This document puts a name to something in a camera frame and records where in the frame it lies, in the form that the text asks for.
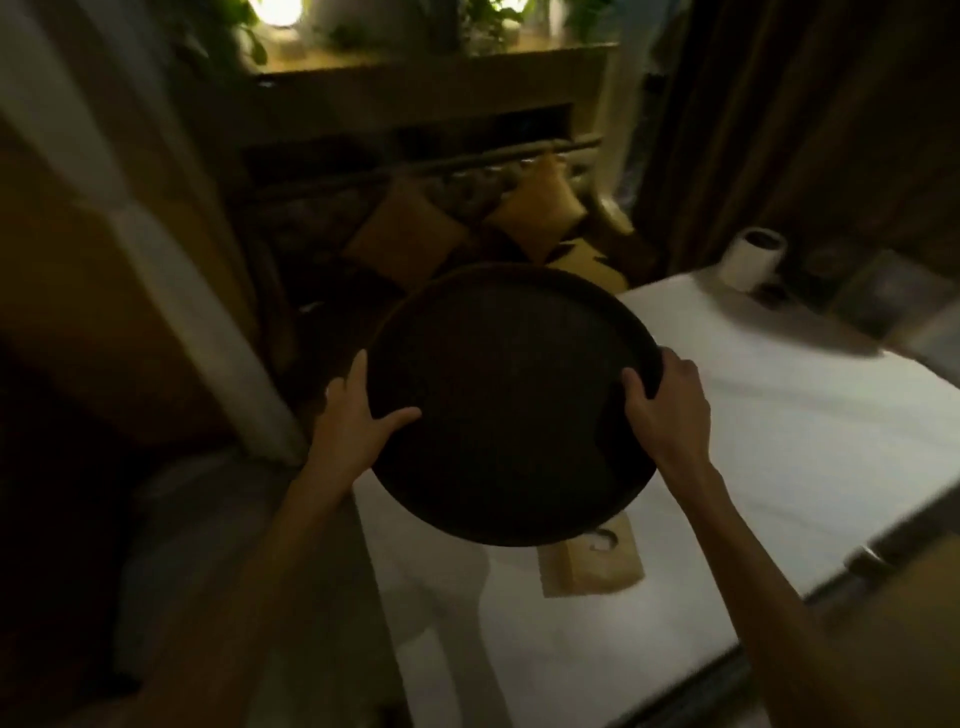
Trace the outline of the person's right hand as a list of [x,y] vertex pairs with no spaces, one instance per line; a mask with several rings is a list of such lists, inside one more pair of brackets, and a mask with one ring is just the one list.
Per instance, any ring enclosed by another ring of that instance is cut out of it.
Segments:
[[654,431],[636,439],[671,490],[690,487],[712,467],[712,411],[699,370],[669,347],[659,351],[663,372],[653,402]]

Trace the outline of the person's left hand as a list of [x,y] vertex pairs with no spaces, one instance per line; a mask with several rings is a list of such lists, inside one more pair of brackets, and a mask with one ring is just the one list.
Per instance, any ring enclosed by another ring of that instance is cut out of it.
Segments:
[[387,443],[378,442],[369,404],[368,352],[360,349],[342,379],[342,398],[316,419],[304,473],[312,480],[349,486],[373,467]]

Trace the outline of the round dark brown tray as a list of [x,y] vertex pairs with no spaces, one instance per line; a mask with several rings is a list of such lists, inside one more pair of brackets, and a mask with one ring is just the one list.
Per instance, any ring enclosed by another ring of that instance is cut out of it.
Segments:
[[661,348],[616,296],[528,264],[468,266],[382,321],[370,411],[417,407],[372,466],[411,514],[451,536],[528,548],[617,516],[657,467],[625,414],[621,373],[649,394]]

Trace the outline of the person's left forearm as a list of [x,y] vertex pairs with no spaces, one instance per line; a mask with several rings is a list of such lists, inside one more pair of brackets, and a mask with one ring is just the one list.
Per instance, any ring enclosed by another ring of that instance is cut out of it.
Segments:
[[359,478],[304,469],[264,535],[174,625],[121,728],[244,728],[297,584],[334,513]]

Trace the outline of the person's right forearm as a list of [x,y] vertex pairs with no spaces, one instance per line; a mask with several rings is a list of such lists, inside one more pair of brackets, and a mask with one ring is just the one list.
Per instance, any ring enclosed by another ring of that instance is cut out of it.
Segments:
[[773,728],[892,728],[863,681],[733,504],[719,471],[665,467]]

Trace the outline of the yellow cushion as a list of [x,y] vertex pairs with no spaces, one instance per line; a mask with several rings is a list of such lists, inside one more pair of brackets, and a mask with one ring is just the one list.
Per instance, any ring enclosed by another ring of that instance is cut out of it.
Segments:
[[588,214],[570,185],[565,163],[556,152],[546,151],[484,223],[509,237],[529,261],[544,264]]
[[545,265],[575,275],[614,296],[630,289],[625,274],[584,238],[561,242],[551,251]]
[[373,213],[342,250],[406,293],[431,280],[470,230],[428,199],[408,177],[395,177]]

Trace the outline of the white paper roll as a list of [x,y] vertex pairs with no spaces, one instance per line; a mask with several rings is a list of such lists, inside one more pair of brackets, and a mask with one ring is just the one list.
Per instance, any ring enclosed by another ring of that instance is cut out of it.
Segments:
[[738,293],[753,294],[772,279],[787,245],[786,237],[773,229],[746,227],[727,246],[716,268],[717,279]]

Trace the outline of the dark sofa bench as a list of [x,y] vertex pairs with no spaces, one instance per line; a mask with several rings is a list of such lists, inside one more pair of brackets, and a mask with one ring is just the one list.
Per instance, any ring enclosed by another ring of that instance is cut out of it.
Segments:
[[641,281],[629,221],[599,194],[599,137],[544,139],[249,190],[233,222],[260,295],[270,373],[308,358],[301,319],[345,349],[402,297],[483,263],[554,266],[610,292]]

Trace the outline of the grey menu card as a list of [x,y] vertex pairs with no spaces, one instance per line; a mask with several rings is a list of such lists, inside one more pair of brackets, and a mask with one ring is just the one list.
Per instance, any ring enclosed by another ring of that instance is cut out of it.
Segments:
[[890,249],[840,287],[826,317],[877,349],[896,348],[960,298],[960,282]]

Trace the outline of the wooden shelf cabinet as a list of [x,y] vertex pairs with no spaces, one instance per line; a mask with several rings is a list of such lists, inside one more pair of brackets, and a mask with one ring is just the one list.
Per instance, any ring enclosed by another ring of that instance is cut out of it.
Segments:
[[255,75],[239,160],[258,186],[601,135],[617,46],[523,41],[487,55],[335,58]]

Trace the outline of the brown curtain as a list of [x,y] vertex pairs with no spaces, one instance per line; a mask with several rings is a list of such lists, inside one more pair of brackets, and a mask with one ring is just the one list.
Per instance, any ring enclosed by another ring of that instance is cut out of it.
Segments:
[[694,0],[632,222],[656,277],[760,226],[960,279],[960,0]]

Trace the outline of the glowing table lamp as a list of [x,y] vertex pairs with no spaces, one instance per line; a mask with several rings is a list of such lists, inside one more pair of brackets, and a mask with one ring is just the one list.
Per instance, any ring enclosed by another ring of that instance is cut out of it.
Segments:
[[308,0],[246,0],[254,17],[253,37],[266,60],[294,61],[306,55],[301,25]]

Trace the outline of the green potted plant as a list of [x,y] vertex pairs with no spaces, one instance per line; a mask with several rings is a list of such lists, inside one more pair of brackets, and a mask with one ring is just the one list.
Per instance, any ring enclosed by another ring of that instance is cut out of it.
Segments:
[[520,42],[538,0],[455,0],[460,50],[472,56],[505,52]]
[[167,28],[175,43],[204,72],[234,80],[247,64],[264,67],[268,52],[258,37],[258,17],[251,0],[163,0]]

